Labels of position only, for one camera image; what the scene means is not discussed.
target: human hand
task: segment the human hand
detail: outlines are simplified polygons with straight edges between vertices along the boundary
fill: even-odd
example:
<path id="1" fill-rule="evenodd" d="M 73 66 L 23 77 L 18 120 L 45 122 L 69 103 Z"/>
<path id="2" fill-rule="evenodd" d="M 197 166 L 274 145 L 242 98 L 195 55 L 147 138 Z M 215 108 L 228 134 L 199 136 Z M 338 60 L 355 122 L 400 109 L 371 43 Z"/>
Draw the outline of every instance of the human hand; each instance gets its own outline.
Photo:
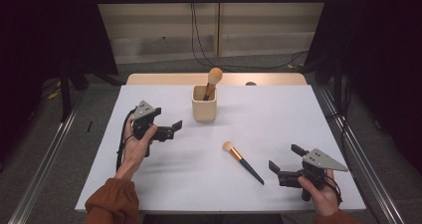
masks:
<path id="1" fill-rule="evenodd" d="M 157 131 L 157 126 L 152 124 L 146 131 L 145 135 L 141 140 L 136 139 L 133 136 L 133 129 L 131 123 L 133 116 L 127 119 L 127 123 L 124 129 L 124 155 L 123 162 L 115 174 L 115 178 L 131 180 L 133 175 L 139 169 L 140 164 L 146 154 L 146 149 L 152 144 L 152 137 Z"/>
<path id="2" fill-rule="evenodd" d="M 332 169 L 327 169 L 325 171 L 325 175 L 328 176 L 325 178 L 325 181 L 331 186 L 335 187 L 335 183 L 333 181 L 334 172 Z M 338 211 L 338 200 L 334 190 L 326 185 L 323 185 L 318 190 L 309 180 L 303 176 L 298 178 L 298 182 L 306 191 L 311 194 L 317 216 L 330 216 Z"/>

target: white tabletop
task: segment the white tabletop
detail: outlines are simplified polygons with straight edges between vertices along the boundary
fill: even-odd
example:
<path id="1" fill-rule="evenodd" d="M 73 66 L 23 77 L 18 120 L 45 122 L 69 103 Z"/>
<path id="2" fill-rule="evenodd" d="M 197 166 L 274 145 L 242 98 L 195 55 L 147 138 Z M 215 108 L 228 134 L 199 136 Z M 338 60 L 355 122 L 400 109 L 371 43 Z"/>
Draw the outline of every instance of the white tabletop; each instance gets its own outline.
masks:
<path id="1" fill-rule="evenodd" d="M 85 202 L 115 174 L 115 159 L 127 113 L 144 100 L 162 114 L 155 123 L 169 126 L 183 120 L 174 139 L 155 141 L 150 157 L 133 177 L 139 210 L 145 213 L 264 213 L 313 210 L 301 199 L 301 189 L 281 187 L 269 167 L 302 168 L 302 158 L 290 148 L 319 148 L 344 164 L 311 86 L 221 86 L 217 117 L 195 121 L 193 86 L 124 86 L 121 88 L 96 160 L 76 206 Z M 264 179 L 256 180 L 222 145 L 233 145 Z M 349 172 L 335 172 L 343 210 L 365 206 Z"/>

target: gray floor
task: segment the gray floor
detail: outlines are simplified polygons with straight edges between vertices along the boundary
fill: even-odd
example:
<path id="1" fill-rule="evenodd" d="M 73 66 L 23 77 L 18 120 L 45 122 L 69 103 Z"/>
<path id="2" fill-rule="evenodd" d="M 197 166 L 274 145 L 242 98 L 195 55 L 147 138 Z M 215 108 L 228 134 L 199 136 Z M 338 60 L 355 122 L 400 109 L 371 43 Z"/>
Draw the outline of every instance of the gray floor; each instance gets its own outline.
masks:
<path id="1" fill-rule="evenodd" d="M 228 68 L 234 72 L 292 72 L 294 69 L 279 66 L 289 61 L 291 56 L 268 55 L 249 57 L 213 58 L 215 65 L 257 66 L 259 68 Z M 305 57 L 296 61 L 300 64 Z M 145 64 L 127 64 L 118 66 L 125 81 L 132 73 L 181 73 L 208 72 L 209 67 L 200 65 L 195 60 L 166 61 Z M 82 97 L 81 106 L 65 141 L 57 152 L 43 188 L 36 193 L 37 199 L 31 205 L 29 216 L 22 223 L 82 223 L 86 214 L 74 210 L 85 178 L 97 153 L 104 131 L 117 98 L 119 88 L 88 76 L 90 87 L 84 92 L 72 90 L 74 103 Z M 307 74 L 306 79 L 313 85 L 324 113 L 329 113 L 320 90 L 315 84 L 314 74 Z M 332 89 L 332 83 L 326 86 Z M 28 188 L 32 177 L 48 151 L 50 143 L 59 128 L 61 118 L 60 95 L 53 100 L 42 98 L 28 128 L 17 143 L 14 155 L 4 163 L 0 174 L 0 223 L 7 223 Z M 370 160 L 387 192 L 391 195 L 405 223 L 421 223 L 422 220 L 422 177 L 397 152 L 388 133 L 379 130 L 375 118 L 359 98 L 352 93 L 348 123 L 356 134 L 359 143 Z M 334 120 L 329 122 L 331 130 L 340 143 L 340 131 Z M 377 197 L 359 170 L 354 157 L 347 152 L 350 166 L 356 180 L 362 188 L 362 194 L 373 208 L 380 223 L 388 223 L 384 212 L 378 205 Z M 376 223 L 369 210 L 351 213 L 361 223 Z M 285 214 L 285 223 L 311 223 L 311 213 Z"/>

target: wall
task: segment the wall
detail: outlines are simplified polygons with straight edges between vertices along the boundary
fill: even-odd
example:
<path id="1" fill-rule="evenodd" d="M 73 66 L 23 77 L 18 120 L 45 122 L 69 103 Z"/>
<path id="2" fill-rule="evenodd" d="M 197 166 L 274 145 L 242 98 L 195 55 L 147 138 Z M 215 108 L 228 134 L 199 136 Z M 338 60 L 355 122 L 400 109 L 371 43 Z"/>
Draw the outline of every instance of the wall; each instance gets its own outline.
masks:
<path id="1" fill-rule="evenodd" d="M 151 43 L 160 47 L 167 46 L 170 50 L 169 47 L 174 47 L 175 43 L 185 44 L 185 49 L 179 48 L 183 51 L 174 53 L 191 53 L 190 4 L 99 6 L 111 44 L 115 44 L 114 53 L 118 56 L 139 57 L 142 53 L 139 49 Z M 207 56 L 307 50 L 317 28 L 321 9 L 322 4 L 314 3 L 195 4 L 198 32 Z"/>

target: black wrist strap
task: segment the black wrist strap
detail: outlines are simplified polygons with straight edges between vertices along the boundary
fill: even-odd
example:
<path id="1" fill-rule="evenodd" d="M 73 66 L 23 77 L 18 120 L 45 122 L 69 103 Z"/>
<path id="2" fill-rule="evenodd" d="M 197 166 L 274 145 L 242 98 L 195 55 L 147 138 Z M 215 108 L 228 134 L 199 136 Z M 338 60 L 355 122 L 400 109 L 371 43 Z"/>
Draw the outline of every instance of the black wrist strap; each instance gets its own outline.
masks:
<path id="1" fill-rule="evenodd" d="M 131 110 L 126 118 L 124 119 L 124 123 L 123 123 L 123 128 L 121 130 L 121 137 L 120 137 L 120 145 L 118 146 L 118 151 L 117 151 L 117 161 L 115 164 L 115 171 L 118 171 L 118 169 L 121 166 L 121 159 L 123 157 L 123 151 L 124 151 L 124 146 L 126 145 L 127 140 L 133 136 L 133 134 L 129 137 L 127 137 L 126 139 L 124 139 L 124 130 L 126 129 L 126 123 L 129 120 L 130 116 L 134 113 L 134 111 L 136 111 L 136 108 Z"/>
<path id="2" fill-rule="evenodd" d="M 337 196 L 337 202 L 338 202 L 338 206 L 339 206 L 339 205 L 340 205 L 340 203 L 342 202 L 340 187 L 339 187 L 339 186 L 338 186 L 338 184 L 334 181 L 334 179 L 330 178 L 329 176 L 326 176 L 326 178 L 331 179 L 331 181 L 333 181 L 333 182 L 335 183 L 335 187 L 334 187 L 334 186 L 332 186 L 331 184 L 329 184 L 327 181 L 325 181 L 325 182 L 324 182 L 324 184 L 325 184 L 327 187 L 331 188 L 331 189 L 334 191 L 335 196 Z"/>

